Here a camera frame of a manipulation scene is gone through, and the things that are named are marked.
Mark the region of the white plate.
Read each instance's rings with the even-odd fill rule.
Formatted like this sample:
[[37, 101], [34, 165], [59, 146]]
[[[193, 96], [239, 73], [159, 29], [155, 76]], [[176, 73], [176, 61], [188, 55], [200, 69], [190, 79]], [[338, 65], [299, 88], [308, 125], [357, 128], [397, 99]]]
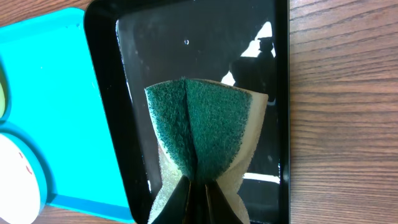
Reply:
[[32, 223], [40, 208], [40, 189], [29, 159], [32, 151], [19, 138], [1, 134], [1, 218]]

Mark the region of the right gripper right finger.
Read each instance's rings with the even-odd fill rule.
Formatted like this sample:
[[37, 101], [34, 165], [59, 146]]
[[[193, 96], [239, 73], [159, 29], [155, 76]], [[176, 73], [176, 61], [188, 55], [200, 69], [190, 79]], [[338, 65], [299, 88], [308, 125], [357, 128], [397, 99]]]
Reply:
[[217, 182], [205, 185], [205, 220], [208, 224], [243, 224], [233, 212]]

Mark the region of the green yellow sponge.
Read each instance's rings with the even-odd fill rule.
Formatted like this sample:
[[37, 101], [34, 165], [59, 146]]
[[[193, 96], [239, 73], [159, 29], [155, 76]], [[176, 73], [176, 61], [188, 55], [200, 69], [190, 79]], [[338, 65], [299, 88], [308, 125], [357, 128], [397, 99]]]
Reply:
[[206, 223], [205, 185], [212, 181], [242, 223], [249, 223], [238, 192], [257, 148], [268, 96], [201, 79], [166, 81], [145, 93], [162, 178], [149, 223], [183, 176], [191, 181], [186, 223]]

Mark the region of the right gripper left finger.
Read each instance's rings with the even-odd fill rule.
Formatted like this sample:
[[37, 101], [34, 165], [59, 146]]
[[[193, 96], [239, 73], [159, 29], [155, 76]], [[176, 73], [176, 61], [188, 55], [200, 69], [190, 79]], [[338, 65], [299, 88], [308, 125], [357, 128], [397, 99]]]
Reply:
[[191, 181], [183, 176], [152, 224], [184, 224], [188, 214]]

